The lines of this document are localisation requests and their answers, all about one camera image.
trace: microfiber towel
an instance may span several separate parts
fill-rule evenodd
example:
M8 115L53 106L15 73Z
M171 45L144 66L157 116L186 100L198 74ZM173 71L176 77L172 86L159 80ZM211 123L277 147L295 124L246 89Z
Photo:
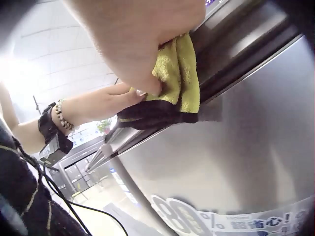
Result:
M161 95L148 94L142 102L119 112L118 126L146 130L197 122L199 82L188 33L161 46L152 74L162 82Z

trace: hand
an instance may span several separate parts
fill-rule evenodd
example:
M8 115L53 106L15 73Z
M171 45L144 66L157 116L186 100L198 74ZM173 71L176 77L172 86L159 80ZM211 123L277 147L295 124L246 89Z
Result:
M130 86L121 83L65 100L62 104L63 117L74 126L111 118L144 99L144 94L129 90ZM62 130L55 112L52 112L52 119L61 131L68 132Z
M157 50L200 24L204 0L64 0L107 65L125 83L158 95Z

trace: beaded bracelet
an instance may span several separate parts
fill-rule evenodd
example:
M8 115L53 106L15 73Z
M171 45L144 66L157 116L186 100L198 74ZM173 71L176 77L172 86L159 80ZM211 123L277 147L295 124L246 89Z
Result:
M57 117L60 120L60 123L61 123L62 127L66 128L66 129L69 129L70 131L73 132L76 129L78 129L78 127L75 127L73 124L71 124L70 122L66 121L63 118L63 115L62 115L62 103L64 101L65 101L65 99L59 99L58 100L58 103L55 106L56 114L57 114Z

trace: refrigerator handle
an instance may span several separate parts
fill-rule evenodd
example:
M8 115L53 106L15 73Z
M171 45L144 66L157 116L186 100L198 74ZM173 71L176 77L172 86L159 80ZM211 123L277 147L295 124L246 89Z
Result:
M88 164L85 171L91 172L100 165L108 162L112 158L111 157L112 154L113 154L112 146L108 143L104 143L94 154L92 161Z

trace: stainless steel refrigerator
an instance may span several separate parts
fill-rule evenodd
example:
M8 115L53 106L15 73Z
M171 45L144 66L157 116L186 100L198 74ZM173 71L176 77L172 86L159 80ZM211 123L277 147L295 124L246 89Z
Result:
M125 206L104 209L130 235L294 235L314 202L314 54L272 3L207 17L192 33L201 121L113 132L89 167Z

